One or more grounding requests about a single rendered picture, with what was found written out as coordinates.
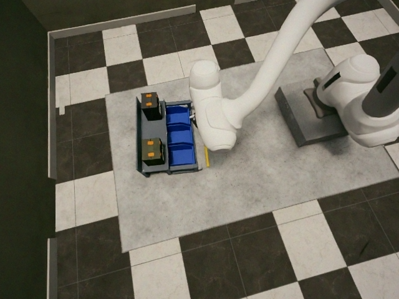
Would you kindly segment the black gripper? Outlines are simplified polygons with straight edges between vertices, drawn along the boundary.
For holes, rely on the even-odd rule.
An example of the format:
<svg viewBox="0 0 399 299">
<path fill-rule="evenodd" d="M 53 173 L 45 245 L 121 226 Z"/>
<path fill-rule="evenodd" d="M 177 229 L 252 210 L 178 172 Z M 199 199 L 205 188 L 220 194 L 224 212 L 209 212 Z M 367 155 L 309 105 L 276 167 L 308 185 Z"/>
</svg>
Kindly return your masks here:
<svg viewBox="0 0 399 299">
<path fill-rule="evenodd" d="M 194 115 L 190 115 L 190 121 L 192 121 L 194 123 L 195 127 L 197 127 L 195 113 L 194 113 Z"/>
</svg>

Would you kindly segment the grey metal rack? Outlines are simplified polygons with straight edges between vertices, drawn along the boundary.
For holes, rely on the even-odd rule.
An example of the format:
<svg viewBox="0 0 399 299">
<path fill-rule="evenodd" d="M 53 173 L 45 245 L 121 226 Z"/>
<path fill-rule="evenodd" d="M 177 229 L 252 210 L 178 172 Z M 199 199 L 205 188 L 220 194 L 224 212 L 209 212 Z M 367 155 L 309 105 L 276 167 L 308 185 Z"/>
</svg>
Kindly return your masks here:
<svg viewBox="0 0 399 299">
<path fill-rule="evenodd" d="M 195 146 L 195 135 L 193 129 L 193 122 L 191 122 L 191 129 L 193 135 L 193 148 L 195 154 L 195 164 L 186 164 L 180 166 L 169 166 L 168 158 L 168 139 L 167 139 L 167 127 L 166 127 L 166 108 L 178 105 L 187 105 L 191 112 L 191 106 L 193 106 L 192 100 L 182 100 L 175 102 L 165 102 L 165 100 L 160 101 L 161 103 L 161 114 L 162 120 L 148 121 L 145 114 L 142 111 L 142 103 L 140 103 L 138 97 L 136 97 L 136 170 L 140 172 L 144 177 L 150 177 L 150 173 L 167 172 L 168 175 L 171 174 L 181 174 L 181 173 L 192 173 L 198 172 L 202 169 L 202 164 L 198 165 L 196 157 L 196 146 Z M 165 164 L 156 166 L 147 166 L 142 161 L 142 140 L 150 138 L 160 138 L 163 143 L 164 149 L 164 161 Z"/>
</svg>

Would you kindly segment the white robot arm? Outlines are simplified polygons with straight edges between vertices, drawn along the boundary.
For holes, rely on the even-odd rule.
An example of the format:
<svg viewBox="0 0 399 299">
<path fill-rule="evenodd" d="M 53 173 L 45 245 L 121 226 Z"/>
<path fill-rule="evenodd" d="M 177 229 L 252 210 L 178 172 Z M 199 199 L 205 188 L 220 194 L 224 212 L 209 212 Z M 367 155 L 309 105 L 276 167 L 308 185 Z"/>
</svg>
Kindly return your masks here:
<svg viewBox="0 0 399 299">
<path fill-rule="evenodd" d="M 231 150 L 243 120 L 267 97 L 312 24 L 344 1 L 299 0 L 252 84 L 234 100 L 223 98 L 219 70 L 213 61 L 193 64 L 190 97 L 198 131 L 207 149 L 214 153 Z M 303 93 L 317 118 L 338 112 L 348 134 L 359 145 L 366 148 L 384 145 L 399 137 L 399 49 L 380 76 L 379 71 L 379 64 L 372 56 L 358 54 L 341 61 L 323 80 L 315 78 L 315 88 L 307 88 Z"/>
</svg>

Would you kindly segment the blue open bin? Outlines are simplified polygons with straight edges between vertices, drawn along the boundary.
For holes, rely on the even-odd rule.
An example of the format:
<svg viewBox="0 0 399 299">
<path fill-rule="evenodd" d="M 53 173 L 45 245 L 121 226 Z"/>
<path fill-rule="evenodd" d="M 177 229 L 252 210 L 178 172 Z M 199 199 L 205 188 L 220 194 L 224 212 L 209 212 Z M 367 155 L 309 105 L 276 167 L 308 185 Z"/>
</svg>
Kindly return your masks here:
<svg viewBox="0 0 399 299">
<path fill-rule="evenodd" d="M 169 125 L 167 127 L 168 146 L 190 145 L 193 146 L 192 129 L 187 125 Z"/>
<path fill-rule="evenodd" d="M 189 109 L 181 106 L 165 107 L 166 125 L 187 125 L 191 126 Z"/>
<path fill-rule="evenodd" d="M 169 166 L 195 164 L 194 149 L 190 145 L 168 146 Z"/>
</svg>

